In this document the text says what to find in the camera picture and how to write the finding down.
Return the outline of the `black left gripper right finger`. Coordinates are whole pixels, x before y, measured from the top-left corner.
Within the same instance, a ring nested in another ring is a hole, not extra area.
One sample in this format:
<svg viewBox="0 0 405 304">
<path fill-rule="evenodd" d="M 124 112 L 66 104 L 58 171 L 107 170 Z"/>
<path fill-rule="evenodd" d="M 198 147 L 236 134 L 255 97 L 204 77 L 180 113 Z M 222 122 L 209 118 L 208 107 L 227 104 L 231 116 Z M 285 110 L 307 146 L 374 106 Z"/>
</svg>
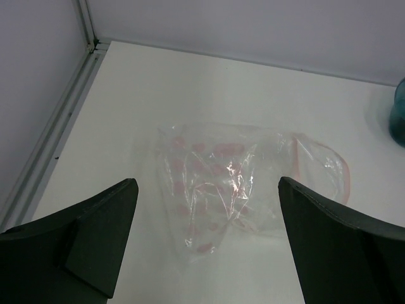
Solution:
<svg viewBox="0 0 405 304">
<path fill-rule="evenodd" d="M 404 303 L 404 228 L 282 177 L 283 220 L 306 303 Z"/>
</svg>

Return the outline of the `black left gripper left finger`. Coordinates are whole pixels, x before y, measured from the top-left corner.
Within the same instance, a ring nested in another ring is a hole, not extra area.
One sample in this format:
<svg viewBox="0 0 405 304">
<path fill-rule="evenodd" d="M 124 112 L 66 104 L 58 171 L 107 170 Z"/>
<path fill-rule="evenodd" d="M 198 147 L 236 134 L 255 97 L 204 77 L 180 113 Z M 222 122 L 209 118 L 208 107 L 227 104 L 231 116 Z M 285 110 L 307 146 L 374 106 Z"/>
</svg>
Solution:
<svg viewBox="0 0 405 304">
<path fill-rule="evenodd" d="M 115 293 L 139 187 L 101 193 L 1 233 L 1 303 L 106 303 Z"/>
</svg>

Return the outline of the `clear zip top bag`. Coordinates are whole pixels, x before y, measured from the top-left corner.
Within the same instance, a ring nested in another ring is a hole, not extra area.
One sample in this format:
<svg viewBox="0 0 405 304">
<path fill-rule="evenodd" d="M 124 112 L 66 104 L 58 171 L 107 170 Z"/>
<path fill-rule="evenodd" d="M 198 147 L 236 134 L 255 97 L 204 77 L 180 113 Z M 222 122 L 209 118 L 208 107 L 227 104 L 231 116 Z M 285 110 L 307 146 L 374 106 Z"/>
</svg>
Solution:
<svg viewBox="0 0 405 304">
<path fill-rule="evenodd" d="M 187 262 L 214 253 L 230 226 L 279 236 L 282 177 L 338 203 L 348 201 L 346 161 L 302 133 L 190 123 L 161 128 L 158 134 L 163 200 L 176 250 Z"/>
</svg>

